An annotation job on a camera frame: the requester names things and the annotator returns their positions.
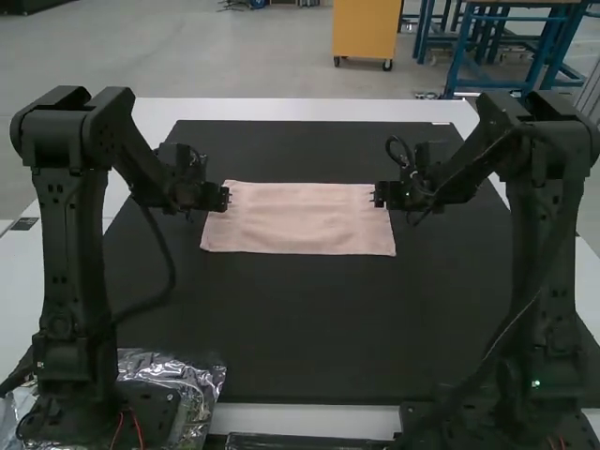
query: cloth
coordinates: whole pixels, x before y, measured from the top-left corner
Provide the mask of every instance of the cloth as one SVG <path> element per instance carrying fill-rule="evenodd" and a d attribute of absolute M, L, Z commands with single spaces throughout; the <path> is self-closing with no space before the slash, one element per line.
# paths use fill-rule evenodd
<path fill-rule="evenodd" d="M 396 256 L 386 210 L 372 185 L 227 180 L 232 202 L 209 213 L 200 247 L 213 252 Z"/>

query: cable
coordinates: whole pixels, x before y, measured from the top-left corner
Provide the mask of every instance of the cable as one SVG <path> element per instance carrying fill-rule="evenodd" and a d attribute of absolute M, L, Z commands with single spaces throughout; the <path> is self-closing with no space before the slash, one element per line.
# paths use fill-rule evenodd
<path fill-rule="evenodd" d="M 157 239 L 158 247 L 160 248 L 160 253 L 162 254 L 163 258 L 165 259 L 165 263 L 167 264 L 168 279 L 165 287 L 157 295 L 153 295 L 148 299 L 142 300 L 140 303 L 137 303 L 130 307 L 126 307 L 122 311 L 115 313 L 112 316 L 112 324 L 115 326 L 130 320 L 138 314 L 148 312 L 150 309 L 154 309 L 164 305 L 168 301 L 169 295 L 173 291 L 176 283 L 176 269 L 175 262 L 173 260 L 173 255 L 169 251 L 167 241 L 165 240 L 165 237 L 157 224 L 157 220 L 154 218 L 154 216 L 146 206 L 142 206 L 140 204 L 138 204 L 138 206 L 142 211 L 142 215 L 148 222 L 148 225 L 150 226 L 153 235 Z M 8 377 L 3 382 L 0 383 L 0 398 L 4 398 L 9 392 L 24 384 L 27 377 L 33 372 L 33 352 L 32 348 L 29 347 L 27 353 L 19 362 L 17 368 L 10 375 L 8 375 Z"/>
<path fill-rule="evenodd" d="M 400 145 L 402 145 L 406 161 L 402 160 L 402 156 L 395 155 L 394 152 L 392 152 L 392 143 L 399 143 Z M 402 168 L 407 166 L 414 167 L 415 165 L 414 151 L 411 150 L 411 147 L 409 147 L 406 141 L 404 141 L 396 135 L 390 136 L 389 138 L 387 138 L 387 141 L 385 141 L 385 153 L 387 153 L 387 156 L 389 156 L 394 162 L 396 162 L 398 166 Z"/>
<path fill-rule="evenodd" d="M 412 227 L 416 227 L 419 223 L 421 223 L 429 214 L 431 214 L 432 209 L 428 208 L 421 216 L 417 217 L 416 220 L 411 219 L 411 213 L 406 213 L 406 223 L 411 225 Z"/>
<path fill-rule="evenodd" d="M 547 443 L 550 444 L 551 450 L 558 450 L 558 448 L 556 448 L 556 446 L 554 445 L 554 442 L 552 441 L 552 439 L 549 436 L 546 438 L 546 440 L 547 440 Z"/>
<path fill-rule="evenodd" d="M 138 416 L 135 414 L 135 412 L 132 409 L 129 409 L 131 411 L 131 417 L 133 418 L 133 423 L 135 424 L 135 428 L 138 431 L 138 442 L 140 443 L 140 450 L 143 450 L 143 433 L 142 433 L 142 427 L 140 426 L 140 422 L 138 422 Z"/>
<path fill-rule="evenodd" d="M 532 136 L 538 133 L 537 130 L 533 133 L 530 133 L 528 130 L 523 134 Z M 414 424 L 409 433 L 403 433 L 396 438 L 391 445 L 392 450 L 402 449 L 415 437 L 421 435 L 430 428 L 438 426 L 446 417 L 459 408 L 464 398 L 481 385 L 489 372 L 494 368 L 495 362 L 503 349 L 503 344 L 515 331 L 515 324 L 537 300 L 548 270 L 561 250 L 563 240 L 569 237 L 568 232 L 573 224 L 573 218 L 577 217 L 579 200 L 582 195 L 583 183 L 565 183 L 561 214 L 558 215 L 556 223 L 550 231 L 547 241 L 538 256 L 536 265 L 531 271 L 530 276 L 526 278 L 525 286 L 521 289 L 520 296 L 516 301 L 517 305 L 524 305 L 524 307 L 517 311 L 513 316 L 502 321 L 502 331 L 498 333 L 498 336 L 489 346 L 486 354 L 479 362 L 477 369 L 459 386 L 453 389 L 444 403 L 437 405 L 430 413 L 421 417 Z"/>
<path fill-rule="evenodd" d="M 144 312 L 149 311 L 150 309 L 154 309 L 164 305 L 169 299 L 169 294 L 173 291 L 176 284 L 176 269 L 175 269 L 175 261 L 173 260 L 173 255 L 169 251 L 169 247 L 167 246 L 167 241 L 165 240 L 162 231 L 160 230 L 157 220 L 154 218 L 152 213 L 148 210 L 147 207 L 140 206 L 140 210 L 148 225 L 150 225 L 150 229 L 152 230 L 153 235 L 157 239 L 158 246 L 160 248 L 160 253 L 165 259 L 165 263 L 167 264 L 168 270 L 168 279 L 165 287 L 160 291 L 157 295 L 153 295 L 152 297 L 142 300 L 140 303 L 136 303 L 130 307 L 126 307 L 124 310 L 115 313 L 112 316 L 112 323 L 118 325 L 124 321 L 131 319 L 133 316 L 137 316 L 138 314 L 142 314 Z"/>
<path fill-rule="evenodd" d="M 434 198 L 436 196 L 436 192 L 433 192 L 424 186 L 423 178 L 421 178 L 421 175 L 417 170 L 411 173 L 411 179 L 411 186 L 415 188 L 421 195 L 429 198 Z"/>
<path fill-rule="evenodd" d="M 123 412 L 119 413 L 119 425 L 116 428 L 116 431 L 114 432 L 114 435 L 112 436 L 112 441 L 111 441 L 111 447 L 109 448 L 109 450 L 113 450 L 114 449 L 114 445 L 116 444 L 116 438 L 119 437 L 119 433 L 121 432 L 121 429 L 123 428 L 123 422 L 125 422 L 125 416 L 123 415 Z"/>

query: red wire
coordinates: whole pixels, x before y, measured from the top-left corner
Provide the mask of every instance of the red wire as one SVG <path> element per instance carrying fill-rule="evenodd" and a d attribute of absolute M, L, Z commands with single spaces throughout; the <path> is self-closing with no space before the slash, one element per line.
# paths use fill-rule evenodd
<path fill-rule="evenodd" d="M 547 439 L 547 443 L 550 444 L 550 448 L 552 450 L 557 450 L 557 448 L 554 446 L 554 442 L 550 439 L 550 437 L 548 436 L 546 439 Z"/>
<path fill-rule="evenodd" d="M 119 433 L 121 432 L 121 428 L 123 427 L 124 421 L 125 421 L 125 416 L 123 415 L 122 412 L 120 412 L 119 413 L 119 425 L 117 426 L 116 431 L 114 432 L 114 436 L 112 436 L 110 450 L 113 450 L 113 448 L 114 448 L 114 443 L 116 443 L 116 438 L 119 436 Z"/>
<path fill-rule="evenodd" d="M 133 423 L 135 424 L 135 428 L 138 430 L 138 441 L 140 442 L 140 450 L 143 450 L 143 433 L 142 427 L 140 427 L 140 422 L 138 422 L 138 416 L 135 415 L 133 410 L 131 411 L 131 417 L 133 418 Z"/>

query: black mat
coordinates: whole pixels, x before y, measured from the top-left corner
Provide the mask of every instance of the black mat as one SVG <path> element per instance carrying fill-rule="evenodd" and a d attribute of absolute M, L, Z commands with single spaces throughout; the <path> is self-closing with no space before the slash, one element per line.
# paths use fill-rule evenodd
<path fill-rule="evenodd" d="M 179 122 L 169 141 L 210 157 L 209 178 L 368 183 L 396 179 L 383 151 L 461 139 L 451 126 L 385 123 Z M 418 228 L 392 214 L 397 257 L 210 254 L 195 223 L 157 213 L 177 262 L 172 304 L 119 329 L 121 346 L 200 358 L 229 371 L 222 401 L 398 404 L 473 370 L 510 298 L 509 213 L 490 183 Z M 165 266 L 127 201 L 105 239 L 115 309 L 155 293 Z M 591 372 L 600 349 L 584 329 Z M 600 377 L 589 404 L 600 406 Z"/>

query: yellow cart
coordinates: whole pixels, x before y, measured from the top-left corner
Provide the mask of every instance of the yellow cart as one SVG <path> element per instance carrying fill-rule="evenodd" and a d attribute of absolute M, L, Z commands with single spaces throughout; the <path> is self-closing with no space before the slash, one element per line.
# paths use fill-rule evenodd
<path fill-rule="evenodd" d="M 342 59 L 383 60 L 383 70 L 394 66 L 402 0 L 334 0 L 334 64 Z"/>

